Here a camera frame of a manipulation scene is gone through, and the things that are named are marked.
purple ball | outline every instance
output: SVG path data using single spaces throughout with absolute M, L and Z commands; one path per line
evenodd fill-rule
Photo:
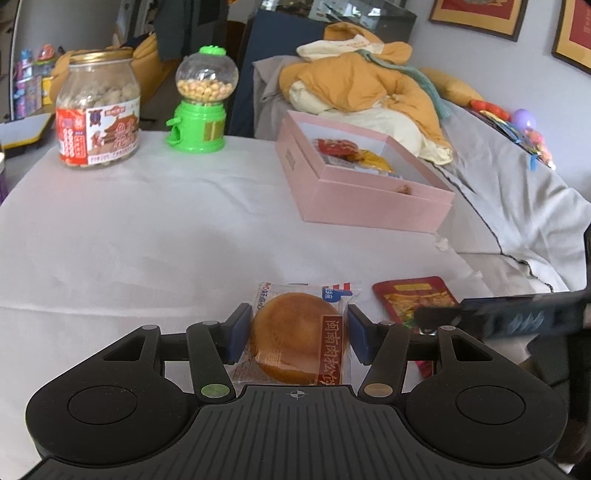
M 532 128 L 535 130 L 536 127 L 534 115 L 522 108 L 513 113 L 511 116 L 511 123 L 521 131 L 526 128 Z

framed picture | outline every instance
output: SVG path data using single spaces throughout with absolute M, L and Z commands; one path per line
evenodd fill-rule
M 552 55 L 591 74 L 591 7 L 563 0 Z
M 527 0 L 435 0 L 429 20 L 517 41 Z

snack packet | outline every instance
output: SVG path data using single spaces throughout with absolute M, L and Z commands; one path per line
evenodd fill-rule
M 344 313 L 360 289 L 262 283 L 254 303 L 251 337 L 230 372 L 232 383 L 338 385 L 350 383 Z
M 349 161 L 358 161 L 361 159 L 359 155 L 359 147 L 356 143 L 350 140 L 331 140 L 327 138 L 319 138 L 317 140 L 317 148 L 318 151 L 323 155 L 344 157 Z
M 376 283 L 374 293 L 382 302 L 390 319 L 419 332 L 414 323 L 414 312 L 419 307 L 454 307 L 457 300 L 439 277 L 409 278 Z M 417 361 L 424 378 L 433 375 L 433 363 Z
M 316 149 L 327 165 L 346 167 L 354 170 L 401 179 L 396 175 L 385 158 L 370 150 L 360 149 L 349 140 L 316 140 Z

orange toy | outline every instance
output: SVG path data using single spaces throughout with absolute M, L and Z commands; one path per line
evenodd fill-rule
M 472 107 L 472 110 L 475 112 L 482 112 L 483 110 L 490 112 L 499 117 L 504 122 L 511 120 L 511 115 L 494 103 L 485 102 L 483 100 L 471 100 L 470 107 Z

green lid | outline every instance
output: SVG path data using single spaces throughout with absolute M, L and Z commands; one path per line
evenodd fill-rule
M 204 53 L 206 55 L 218 55 L 223 56 L 226 54 L 226 49 L 221 47 L 216 47 L 215 45 L 207 45 L 201 47 L 199 49 L 199 53 Z

